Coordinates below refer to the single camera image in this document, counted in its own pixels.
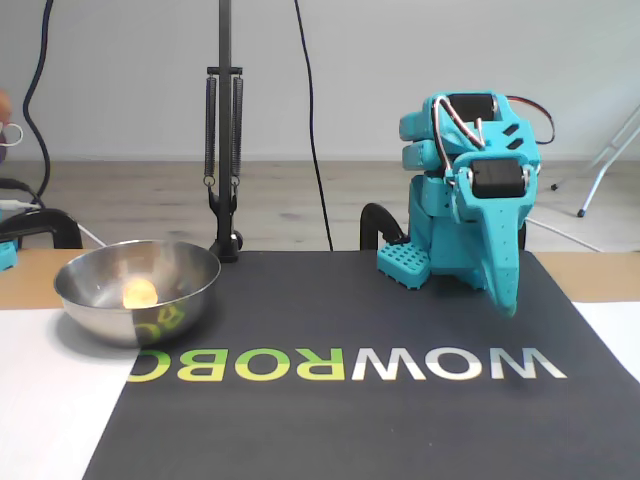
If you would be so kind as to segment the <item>teal gripper with motor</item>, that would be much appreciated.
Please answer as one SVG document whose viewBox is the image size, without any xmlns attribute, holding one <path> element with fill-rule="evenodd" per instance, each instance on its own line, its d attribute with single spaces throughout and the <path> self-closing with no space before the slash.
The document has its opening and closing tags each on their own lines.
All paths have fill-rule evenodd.
<svg viewBox="0 0 640 480">
<path fill-rule="evenodd" d="M 454 223 L 479 281 L 486 281 L 496 308 L 517 311 L 520 221 L 533 209 L 541 161 L 522 152 L 469 152 L 458 156 L 451 182 Z"/>
</svg>

